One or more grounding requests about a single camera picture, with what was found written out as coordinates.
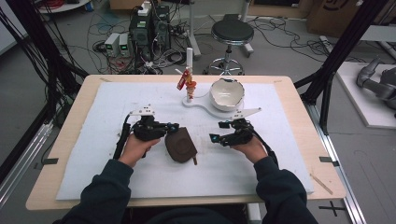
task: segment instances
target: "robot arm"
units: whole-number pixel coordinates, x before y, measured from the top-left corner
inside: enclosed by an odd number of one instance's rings
[[[376,97],[381,100],[392,100],[396,96],[396,69],[386,70],[382,73],[381,81],[375,82],[370,77],[375,73],[376,67],[382,63],[377,57],[373,59],[367,66],[363,67],[358,74],[356,84],[375,93]]]

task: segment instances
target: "black sleeve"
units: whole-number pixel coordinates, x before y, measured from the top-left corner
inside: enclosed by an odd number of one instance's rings
[[[265,201],[262,223],[317,223],[306,208],[306,191],[292,172],[279,170],[270,157],[254,164],[259,184],[256,191]]]
[[[128,165],[109,160],[103,172],[82,191],[80,203],[60,223],[120,223],[131,198],[128,185],[133,172]]]

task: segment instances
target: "black stool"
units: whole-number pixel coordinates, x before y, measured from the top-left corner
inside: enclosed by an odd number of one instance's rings
[[[251,26],[240,20],[223,20],[216,22],[212,27],[212,36],[220,43],[227,44],[224,58],[213,61],[206,74],[213,74],[212,71],[220,72],[220,75],[244,75],[244,67],[236,60],[231,59],[231,47],[243,46],[249,43],[254,36],[254,30]]]

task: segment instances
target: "dark sweater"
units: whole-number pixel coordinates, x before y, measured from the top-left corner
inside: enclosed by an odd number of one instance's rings
[[[267,214],[262,223],[317,223],[306,208],[306,192],[300,180],[279,170],[267,157],[254,164],[259,184],[256,191],[265,200]],[[57,223],[120,223],[131,197],[128,188],[134,170],[110,160],[100,175],[81,193],[80,204]],[[151,219],[156,223],[230,223],[220,214],[204,208],[180,208]]]

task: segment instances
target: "wooden table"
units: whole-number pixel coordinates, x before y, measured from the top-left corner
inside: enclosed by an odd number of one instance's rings
[[[78,93],[49,158],[59,158],[57,164],[45,165],[27,200],[29,210],[67,209],[78,204],[78,200],[55,200],[61,186],[69,155],[78,140],[79,131],[87,117],[97,90],[103,82],[178,82],[180,76],[88,76]],[[216,76],[194,76],[202,83],[213,83]],[[331,162],[321,162],[319,157],[328,157],[317,131],[309,118],[300,96],[289,77],[243,76],[242,83],[273,83],[283,105],[291,130],[301,150],[306,168],[314,184],[315,192],[308,200],[342,199],[346,191]],[[193,198],[131,199],[129,206],[211,204],[211,203],[260,203],[258,196],[221,196]]]

